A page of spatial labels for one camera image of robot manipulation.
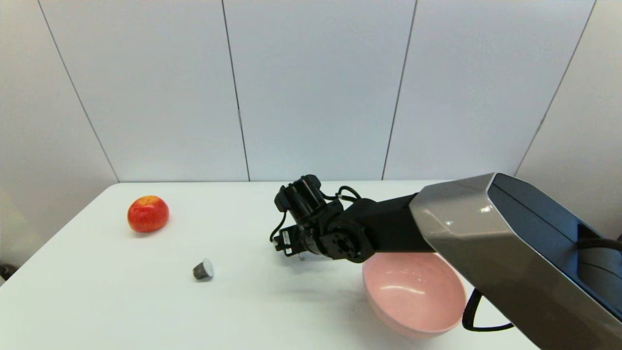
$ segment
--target red apple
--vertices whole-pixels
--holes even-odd
[[[157,196],[136,199],[128,210],[128,223],[136,232],[161,229],[169,219],[169,207]]]

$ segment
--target white wall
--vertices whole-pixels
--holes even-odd
[[[247,181],[220,0],[41,1],[120,181]]]
[[[20,213],[38,249],[116,178],[72,88],[37,1],[0,1],[2,216]],[[20,225],[0,223],[2,252]],[[26,256],[13,255],[19,263]]]
[[[251,180],[381,178],[414,5],[225,1]]]
[[[385,179],[514,174],[593,0],[419,0]]]
[[[593,0],[41,4],[67,71],[37,1],[0,2],[0,186],[4,217],[11,207],[23,218],[11,230],[45,242],[115,171],[122,181],[513,173]],[[612,237],[616,17],[620,5],[599,0],[518,172]]]
[[[622,2],[598,0],[518,176],[622,234]]]

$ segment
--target bowl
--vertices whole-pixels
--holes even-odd
[[[462,282],[434,253],[376,253],[363,264],[367,299],[378,318],[405,336],[439,336],[461,320]]]

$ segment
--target white table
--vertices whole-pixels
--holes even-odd
[[[438,181],[325,182],[384,200]],[[0,288],[2,349],[535,349],[518,330],[461,326],[417,341],[378,320],[360,264],[285,258],[269,243],[282,183],[142,183],[110,187]],[[126,222],[155,194],[170,221],[139,237]],[[209,258],[216,276],[193,279]],[[468,291],[471,286],[465,281]],[[481,326],[507,320],[488,302]]]

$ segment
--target black power cord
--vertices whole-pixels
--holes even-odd
[[[279,229],[283,227],[286,217],[287,217],[287,212],[283,212],[283,219],[281,220],[280,224],[276,227],[276,229],[274,229],[274,231],[272,231],[272,233],[270,234],[270,242],[274,241],[274,235],[276,235]]]
[[[13,274],[15,274],[15,272],[17,272],[17,267],[13,265],[9,265],[9,264],[0,265],[0,277],[5,281],[8,281],[9,278],[13,276]]]
[[[577,249],[608,248],[622,252],[622,242],[606,238],[588,238],[577,241]]]
[[[350,193],[352,193],[354,195],[354,197],[351,196],[344,196],[341,193],[346,190]],[[328,201],[334,201],[336,199],[343,199],[344,201],[348,201],[348,202],[356,202],[359,199],[361,199],[361,195],[358,194],[358,192],[356,192],[352,187],[350,186],[342,186],[339,187],[339,191],[334,195],[334,196],[327,196],[326,194],[322,193],[322,197],[324,197],[324,199],[328,200]]]
[[[503,331],[505,329],[510,329],[514,327],[514,325],[511,323],[504,324],[502,326],[495,326],[495,327],[474,326],[473,323],[475,322],[475,312],[477,311],[477,306],[480,304],[480,300],[481,300],[481,292],[478,291],[477,289],[474,289],[473,293],[471,293],[471,298],[469,298],[468,303],[466,303],[465,311],[462,314],[462,326],[467,331],[496,332],[496,331]]]

